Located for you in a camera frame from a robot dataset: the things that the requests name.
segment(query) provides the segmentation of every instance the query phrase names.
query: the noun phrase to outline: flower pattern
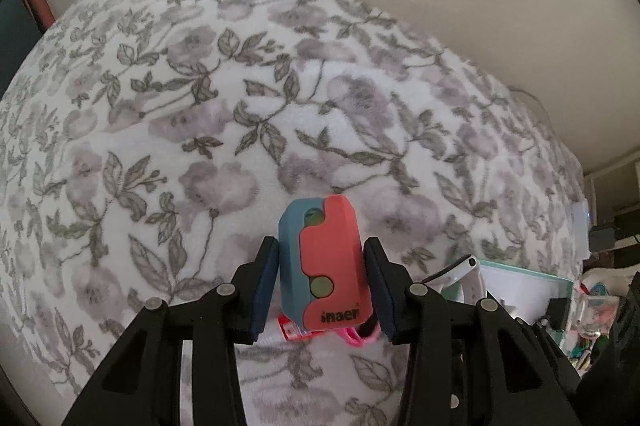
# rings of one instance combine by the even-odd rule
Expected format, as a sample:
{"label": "flower pattern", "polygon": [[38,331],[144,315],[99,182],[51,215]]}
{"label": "flower pattern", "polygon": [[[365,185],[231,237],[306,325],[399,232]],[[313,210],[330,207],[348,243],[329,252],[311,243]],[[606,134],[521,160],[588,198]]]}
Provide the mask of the flower pattern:
{"label": "flower pattern", "polygon": [[[78,0],[0,102],[0,309],[73,399],[144,300],[228,281],[295,198],[344,193],[415,277],[472,252],[575,279],[580,179],[498,80],[365,2]],[[388,424],[406,351],[357,354],[238,348],[249,422]]]}

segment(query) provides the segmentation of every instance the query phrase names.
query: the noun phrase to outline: floral blanket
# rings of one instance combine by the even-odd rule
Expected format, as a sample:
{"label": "floral blanket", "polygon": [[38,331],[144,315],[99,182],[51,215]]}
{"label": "floral blanket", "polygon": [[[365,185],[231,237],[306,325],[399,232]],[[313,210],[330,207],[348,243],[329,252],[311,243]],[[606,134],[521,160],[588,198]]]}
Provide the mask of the floral blanket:
{"label": "floral blanket", "polygon": [[[69,405],[146,298],[228,280],[295,198],[345,193],[417,279],[471,252],[579,275],[576,158],[364,2],[78,0],[0,123],[0,313]],[[248,423],[386,425],[405,356],[334,334],[239,349]]]}

